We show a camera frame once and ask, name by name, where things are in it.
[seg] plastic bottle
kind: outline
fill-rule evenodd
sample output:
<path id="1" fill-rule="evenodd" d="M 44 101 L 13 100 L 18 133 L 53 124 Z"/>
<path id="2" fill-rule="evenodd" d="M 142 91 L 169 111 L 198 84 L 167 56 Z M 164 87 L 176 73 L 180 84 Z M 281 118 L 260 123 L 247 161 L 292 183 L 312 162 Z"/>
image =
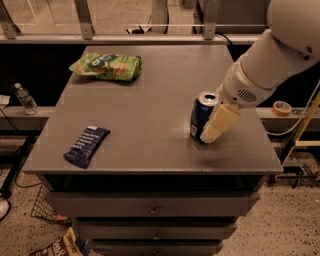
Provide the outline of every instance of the plastic bottle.
<path id="1" fill-rule="evenodd" d="M 21 105 L 25 108 L 27 114 L 37 114 L 39 112 L 37 103 L 34 101 L 29 91 L 19 83 L 14 84 L 14 87 L 15 94 L 21 102 Z"/>

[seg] can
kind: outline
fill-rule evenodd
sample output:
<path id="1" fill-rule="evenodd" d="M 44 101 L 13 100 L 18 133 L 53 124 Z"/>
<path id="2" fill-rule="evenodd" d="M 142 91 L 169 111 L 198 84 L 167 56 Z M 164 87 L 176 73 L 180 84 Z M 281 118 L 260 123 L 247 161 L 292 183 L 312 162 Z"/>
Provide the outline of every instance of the can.
<path id="1" fill-rule="evenodd" d="M 212 110 L 220 104 L 219 95 L 212 91 L 203 91 L 194 101 L 190 120 L 190 135 L 200 143 L 201 133 L 207 121 L 209 120 Z"/>

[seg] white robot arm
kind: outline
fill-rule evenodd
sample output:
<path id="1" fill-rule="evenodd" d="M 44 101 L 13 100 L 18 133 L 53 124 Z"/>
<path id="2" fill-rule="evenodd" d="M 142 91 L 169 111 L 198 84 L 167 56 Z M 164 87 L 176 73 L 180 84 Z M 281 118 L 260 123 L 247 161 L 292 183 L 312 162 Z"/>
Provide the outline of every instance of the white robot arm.
<path id="1" fill-rule="evenodd" d="M 258 40 L 227 71 L 216 90 L 223 104 L 210 115 L 201 134 L 214 142 L 285 80 L 320 61 L 320 0 L 272 0 L 268 25 Z"/>

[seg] wire basket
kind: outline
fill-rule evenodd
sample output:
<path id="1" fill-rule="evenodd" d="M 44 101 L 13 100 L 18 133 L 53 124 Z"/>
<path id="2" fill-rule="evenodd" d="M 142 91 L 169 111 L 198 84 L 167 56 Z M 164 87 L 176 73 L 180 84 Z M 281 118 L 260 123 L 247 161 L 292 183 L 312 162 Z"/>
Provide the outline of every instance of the wire basket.
<path id="1" fill-rule="evenodd" d="M 59 214 L 45 200 L 48 190 L 41 185 L 30 216 L 44 220 L 50 224 L 71 225 L 70 219 L 59 219 Z"/>

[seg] gray tabletop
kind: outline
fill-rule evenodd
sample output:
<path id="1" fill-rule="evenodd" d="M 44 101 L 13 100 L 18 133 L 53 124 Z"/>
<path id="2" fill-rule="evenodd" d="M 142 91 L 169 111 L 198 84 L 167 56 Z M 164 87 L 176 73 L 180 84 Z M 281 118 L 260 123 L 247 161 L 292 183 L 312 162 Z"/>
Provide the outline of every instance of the gray tabletop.
<path id="1" fill-rule="evenodd" d="M 131 83 L 73 74 L 23 171 L 33 174 L 248 174 L 282 167 L 255 109 L 211 145 L 189 136 L 192 105 L 214 90 L 232 59 L 225 46 L 90 46 L 86 52 L 140 55 L 142 73 Z M 111 130 L 88 169 L 67 162 L 88 126 Z"/>

